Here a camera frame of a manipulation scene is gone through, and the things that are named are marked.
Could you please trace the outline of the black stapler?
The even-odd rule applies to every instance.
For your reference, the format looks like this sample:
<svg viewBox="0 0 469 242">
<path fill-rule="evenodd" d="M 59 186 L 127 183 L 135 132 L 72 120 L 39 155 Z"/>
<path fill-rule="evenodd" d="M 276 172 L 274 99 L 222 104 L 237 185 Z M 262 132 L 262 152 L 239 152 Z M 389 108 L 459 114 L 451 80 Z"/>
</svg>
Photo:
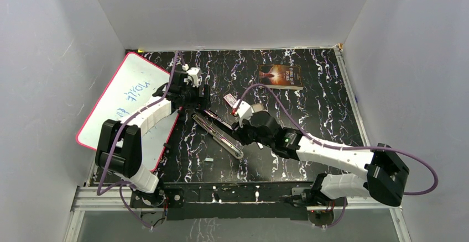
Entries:
<svg viewBox="0 0 469 242">
<path fill-rule="evenodd" d="M 232 128 L 230 124 L 211 110 L 196 110 L 191 117 L 197 125 L 208 132 L 213 140 L 227 150 L 235 159 L 243 159 L 244 153 L 242 149 L 231 136 Z"/>
</svg>

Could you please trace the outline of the small red staple box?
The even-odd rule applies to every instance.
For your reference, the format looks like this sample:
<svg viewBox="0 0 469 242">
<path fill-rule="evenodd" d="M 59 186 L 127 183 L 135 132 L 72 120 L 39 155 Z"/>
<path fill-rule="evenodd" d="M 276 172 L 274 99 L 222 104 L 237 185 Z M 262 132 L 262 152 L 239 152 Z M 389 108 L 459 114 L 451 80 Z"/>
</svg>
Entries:
<svg viewBox="0 0 469 242">
<path fill-rule="evenodd" d="M 231 93 L 228 93 L 226 94 L 223 99 L 225 100 L 225 102 L 230 106 L 230 107 L 234 107 L 236 102 L 237 102 L 237 99 L 231 94 Z"/>
</svg>

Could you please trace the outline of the cardboard staple tray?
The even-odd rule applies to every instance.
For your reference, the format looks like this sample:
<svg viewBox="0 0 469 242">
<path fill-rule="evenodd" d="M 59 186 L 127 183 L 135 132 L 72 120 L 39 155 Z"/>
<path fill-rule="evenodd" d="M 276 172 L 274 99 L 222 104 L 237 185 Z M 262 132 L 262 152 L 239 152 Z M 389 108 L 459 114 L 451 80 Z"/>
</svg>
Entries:
<svg viewBox="0 0 469 242">
<path fill-rule="evenodd" d="M 256 104 L 251 105 L 251 111 L 252 113 L 257 113 L 261 111 L 266 111 L 266 109 L 264 105 L 262 105 L 261 103 L 256 103 Z"/>
</svg>

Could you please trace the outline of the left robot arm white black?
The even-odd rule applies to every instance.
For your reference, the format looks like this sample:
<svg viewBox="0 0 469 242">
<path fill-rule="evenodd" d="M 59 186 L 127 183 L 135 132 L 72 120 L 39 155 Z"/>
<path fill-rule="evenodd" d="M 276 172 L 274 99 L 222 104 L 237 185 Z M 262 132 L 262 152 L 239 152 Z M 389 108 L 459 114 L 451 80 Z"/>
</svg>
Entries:
<svg viewBox="0 0 469 242">
<path fill-rule="evenodd" d="M 161 85 L 134 113 L 102 124 L 95 164 L 143 192 L 150 206 L 160 206 L 165 192 L 157 187 L 157 176 L 143 165 L 142 137 L 180 108 L 208 109 L 210 105 L 210 88 L 202 84 L 200 69 L 175 71 L 172 79 Z"/>
</svg>

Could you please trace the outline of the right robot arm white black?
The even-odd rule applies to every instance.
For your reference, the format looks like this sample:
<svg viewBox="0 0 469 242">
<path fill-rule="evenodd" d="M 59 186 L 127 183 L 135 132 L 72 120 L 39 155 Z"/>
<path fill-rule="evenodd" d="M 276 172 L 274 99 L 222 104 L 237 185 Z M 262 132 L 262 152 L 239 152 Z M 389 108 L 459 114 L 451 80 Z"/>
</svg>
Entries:
<svg viewBox="0 0 469 242">
<path fill-rule="evenodd" d="M 234 116 L 233 134 L 240 143 L 260 143 L 284 159 L 317 162 L 345 172 L 316 178 L 311 188 L 316 204 L 324 206 L 342 197 L 371 197 L 386 206 L 401 205 L 409 168 L 389 147 L 361 149 L 313 141 L 297 129 L 282 127 L 266 111 Z"/>
</svg>

